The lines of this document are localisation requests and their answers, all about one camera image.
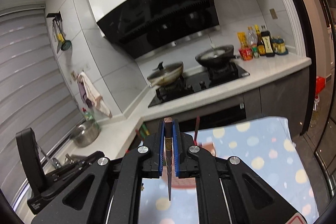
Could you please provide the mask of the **dark brown chopstick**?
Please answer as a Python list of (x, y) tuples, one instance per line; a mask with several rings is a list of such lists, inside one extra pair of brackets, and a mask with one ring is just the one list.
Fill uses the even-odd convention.
[(166, 168), (167, 168), (167, 185), (168, 196), (171, 201), (171, 178), (172, 178), (172, 157), (173, 157), (173, 119), (171, 117), (164, 118), (165, 126), (165, 150), (166, 150)]

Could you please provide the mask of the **dark red patterned chopstick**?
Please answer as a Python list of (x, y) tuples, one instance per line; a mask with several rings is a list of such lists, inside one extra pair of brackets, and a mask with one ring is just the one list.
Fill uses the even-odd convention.
[(194, 145), (198, 145), (197, 137), (198, 137), (199, 124), (200, 124), (200, 116), (197, 116), (194, 131)]

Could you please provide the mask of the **chrome kitchen faucet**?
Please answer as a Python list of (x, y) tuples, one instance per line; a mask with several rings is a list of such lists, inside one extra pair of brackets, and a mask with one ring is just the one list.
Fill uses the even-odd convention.
[(39, 149), (39, 151), (42, 153), (42, 155), (45, 157), (45, 159), (55, 168), (55, 169), (60, 169), (62, 167), (62, 165), (60, 164), (59, 160), (56, 158), (50, 158), (45, 151), (43, 151), (43, 149), (41, 148), (40, 145), (37, 144), (37, 147)]

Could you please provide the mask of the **beige wok with lid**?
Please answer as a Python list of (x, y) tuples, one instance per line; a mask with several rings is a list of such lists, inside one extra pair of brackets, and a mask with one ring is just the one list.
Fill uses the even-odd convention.
[(163, 62), (160, 62), (153, 73), (147, 76), (150, 87), (166, 86), (173, 83), (182, 75), (183, 67), (184, 65), (181, 61), (166, 66), (163, 65)]

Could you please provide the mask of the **white hanging towel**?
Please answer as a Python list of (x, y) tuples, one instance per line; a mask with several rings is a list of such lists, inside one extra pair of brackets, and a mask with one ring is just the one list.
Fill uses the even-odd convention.
[(82, 82), (84, 84), (87, 96), (92, 101), (93, 107), (107, 117), (112, 118), (112, 113), (108, 106), (105, 104), (102, 95), (94, 87), (91, 80), (84, 72), (79, 73), (79, 75), (77, 76), (77, 83), (78, 82)]

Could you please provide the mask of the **green dish soap bottle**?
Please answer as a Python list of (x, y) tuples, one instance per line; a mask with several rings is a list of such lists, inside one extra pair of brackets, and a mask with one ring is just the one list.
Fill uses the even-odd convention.
[(94, 116), (91, 114), (91, 112), (87, 111), (86, 108), (82, 108), (83, 114), (84, 114), (84, 118), (86, 119), (86, 121), (92, 121), (93, 125), (97, 128), (98, 131), (100, 131), (100, 126), (97, 123), (97, 121), (95, 120)]

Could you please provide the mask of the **black wok with lid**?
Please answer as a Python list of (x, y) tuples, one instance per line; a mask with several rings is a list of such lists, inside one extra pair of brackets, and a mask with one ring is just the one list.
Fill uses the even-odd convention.
[(232, 44), (214, 47), (195, 56), (201, 66), (211, 69), (222, 69), (233, 59), (236, 59), (236, 55)]

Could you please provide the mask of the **blue polka dot tablecloth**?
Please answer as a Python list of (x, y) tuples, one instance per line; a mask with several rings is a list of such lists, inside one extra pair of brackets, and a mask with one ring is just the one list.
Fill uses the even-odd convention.
[[(319, 212), (303, 164), (291, 141), (288, 121), (261, 118), (198, 132), (198, 142), (213, 155), (237, 156), (282, 195), (306, 219), (314, 223)], [(198, 223), (195, 180), (172, 180), (167, 192), (167, 174), (143, 180), (139, 223)]]

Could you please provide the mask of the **red instant noodle cup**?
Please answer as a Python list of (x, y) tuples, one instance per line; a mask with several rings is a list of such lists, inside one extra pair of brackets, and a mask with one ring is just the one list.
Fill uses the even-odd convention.
[(253, 53), (251, 48), (240, 48), (239, 49), (240, 57), (243, 61), (248, 61), (253, 59)]

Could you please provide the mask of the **amber sauce bottle yellow cap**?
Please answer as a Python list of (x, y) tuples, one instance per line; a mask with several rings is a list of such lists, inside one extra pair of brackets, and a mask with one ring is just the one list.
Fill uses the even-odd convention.
[(260, 56), (265, 56), (266, 55), (265, 46), (264, 46), (264, 42), (263, 42), (262, 37), (261, 37), (260, 29), (259, 29), (257, 24), (255, 24), (255, 31), (256, 31), (256, 35), (257, 35), (258, 53), (259, 53)]

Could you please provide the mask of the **clear plastic oil bottle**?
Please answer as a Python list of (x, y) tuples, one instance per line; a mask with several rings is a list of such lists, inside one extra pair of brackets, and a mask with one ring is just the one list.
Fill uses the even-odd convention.
[(247, 40), (250, 47), (257, 44), (257, 35), (251, 26), (248, 27)]

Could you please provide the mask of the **dark soy sauce bottle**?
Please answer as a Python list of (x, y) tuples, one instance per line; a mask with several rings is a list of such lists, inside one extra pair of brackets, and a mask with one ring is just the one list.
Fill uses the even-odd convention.
[(261, 38), (265, 46), (265, 55), (266, 57), (274, 57), (275, 52), (273, 50), (271, 35), (266, 26), (261, 26)]

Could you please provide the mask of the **clear bottle on floor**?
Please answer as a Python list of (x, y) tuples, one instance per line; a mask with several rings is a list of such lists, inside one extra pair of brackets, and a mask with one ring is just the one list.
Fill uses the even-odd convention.
[(315, 97), (313, 112), (310, 120), (310, 127), (315, 127), (318, 123), (319, 111), (318, 111), (319, 96)]

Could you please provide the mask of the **red bag on floor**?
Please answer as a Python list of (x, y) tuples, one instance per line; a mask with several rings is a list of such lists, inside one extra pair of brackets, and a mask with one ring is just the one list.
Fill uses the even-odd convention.
[(326, 79), (324, 77), (317, 76), (315, 83), (315, 96), (318, 96), (318, 94), (325, 88), (325, 86)]

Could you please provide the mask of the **wall power outlet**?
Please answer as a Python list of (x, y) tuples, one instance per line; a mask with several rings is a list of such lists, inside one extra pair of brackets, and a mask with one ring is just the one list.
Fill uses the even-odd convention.
[(277, 19), (278, 18), (275, 9), (270, 9), (269, 12), (270, 12), (270, 15), (272, 16), (272, 19)]

